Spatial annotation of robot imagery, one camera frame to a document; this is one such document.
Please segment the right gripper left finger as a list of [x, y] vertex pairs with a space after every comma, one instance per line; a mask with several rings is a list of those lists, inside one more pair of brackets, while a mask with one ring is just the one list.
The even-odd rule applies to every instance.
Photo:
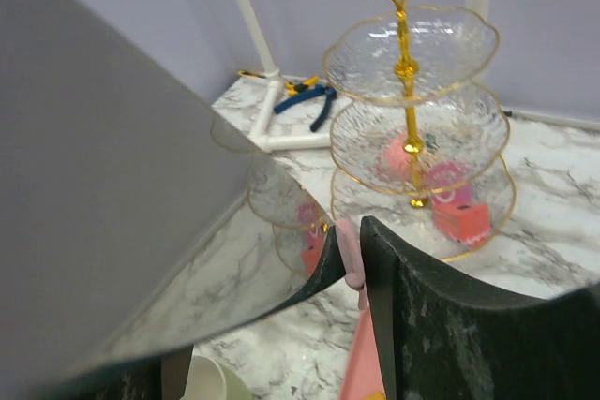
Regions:
[[160, 356], [108, 366], [51, 385], [47, 399], [181, 399], [193, 346]]

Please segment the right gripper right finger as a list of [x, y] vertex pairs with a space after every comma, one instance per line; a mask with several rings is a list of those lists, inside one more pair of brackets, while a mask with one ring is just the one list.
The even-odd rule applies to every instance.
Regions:
[[599, 288], [501, 289], [366, 216], [360, 241], [389, 399], [595, 399]]

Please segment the pink serving tray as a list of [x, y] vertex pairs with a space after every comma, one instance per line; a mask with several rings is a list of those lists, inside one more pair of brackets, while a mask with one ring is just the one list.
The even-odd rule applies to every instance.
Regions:
[[384, 392], [370, 310], [360, 313], [342, 381], [340, 400], [362, 400]]

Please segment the pink-handled metal tongs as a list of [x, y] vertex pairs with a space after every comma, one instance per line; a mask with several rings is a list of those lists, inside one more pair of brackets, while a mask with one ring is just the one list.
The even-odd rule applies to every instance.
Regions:
[[160, 356], [346, 273], [280, 261], [326, 214], [278, 163], [80, 0], [1, 0], [1, 395]]

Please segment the three-tier glass dessert stand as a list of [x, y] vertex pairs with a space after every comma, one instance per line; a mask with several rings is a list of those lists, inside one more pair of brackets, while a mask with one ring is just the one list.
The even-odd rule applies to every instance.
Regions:
[[[510, 125], [498, 98], [480, 83], [500, 44], [487, 20], [489, 0], [461, 7], [389, 0], [393, 8], [345, 31], [323, 56], [326, 79], [345, 101], [330, 127], [331, 213], [367, 215], [446, 262], [464, 259], [494, 238], [517, 199], [503, 150]], [[377, 158], [405, 133], [407, 182], [386, 181]], [[472, 203], [489, 209], [491, 230], [475, 245], [455, 241], [433, 222], [425, 174], [444, 162], [466, 166]]]

